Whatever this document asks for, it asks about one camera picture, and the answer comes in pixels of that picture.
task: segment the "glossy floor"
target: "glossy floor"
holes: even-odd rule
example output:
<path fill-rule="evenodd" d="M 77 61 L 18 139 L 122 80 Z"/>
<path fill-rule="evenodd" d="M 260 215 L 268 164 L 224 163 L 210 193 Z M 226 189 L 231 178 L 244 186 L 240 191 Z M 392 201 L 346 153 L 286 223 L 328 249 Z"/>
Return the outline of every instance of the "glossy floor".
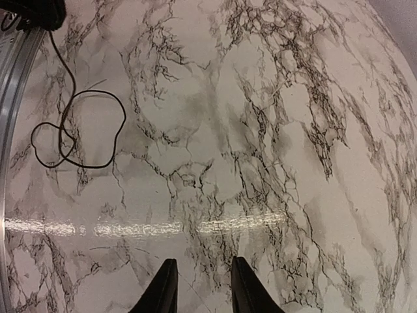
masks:
<path fill-rule="evenodd" d="M 68 2 L 80 89 L 128 120 L 104 170 L 43 168 L 68 75 L 45 38 L 14 135 L 7 269 L 17 312 L 127 312 L 165 258 L 179 312 L 231 312 L 246 257 L 286 312 L 417 310 L 417 82 L 363 0 Z M 122 113 L 79 98 L 74 159 Z M 57 133 L 36 135 L 58 160 Z"/>

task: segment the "silver metal edge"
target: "silver metal edge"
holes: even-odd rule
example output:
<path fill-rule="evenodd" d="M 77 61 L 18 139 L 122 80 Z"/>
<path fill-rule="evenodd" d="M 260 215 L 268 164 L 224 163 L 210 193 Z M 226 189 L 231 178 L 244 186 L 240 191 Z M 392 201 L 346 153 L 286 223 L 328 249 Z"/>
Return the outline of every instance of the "silver metal edge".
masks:
<path fill-rule="evenodd" d="M 0 221 L 2 223 L 0 227 L 0 312 L 13 311 L 8 285 L 5 247 L 5 196 L 8 160 L 23 91 L 44 34 L 45 31 L 40 28 L 23 33 L 24 38 L 19 43 L 20 48 L 15 56 L 10 76 L 3 81 L 1 86 L 3 92 L 0 93 Z"/>

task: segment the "white marble surface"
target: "white marble surface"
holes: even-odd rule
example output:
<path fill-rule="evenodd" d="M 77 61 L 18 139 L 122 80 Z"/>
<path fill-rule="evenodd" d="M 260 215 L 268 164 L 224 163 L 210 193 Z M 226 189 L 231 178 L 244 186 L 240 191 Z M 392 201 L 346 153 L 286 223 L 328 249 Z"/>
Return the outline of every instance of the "white marble surface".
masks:
<path fill-rule="evenodd" d="M 286 312 L 417 311 L 417 82 L 367 2 L 67 6 L 78 87 L 128 120 L 109 168 L 43 168 L 30 132 L 70 92 L 45 38 L 8 173 L 16 312 L 127 312 L 165 258 L 179 312 L 231 312 L 234 255 Z M 79 99 L 72 157 L 105 162 L 121 119 Z M 57 160 L 56 133 L 36 142 Z"/>

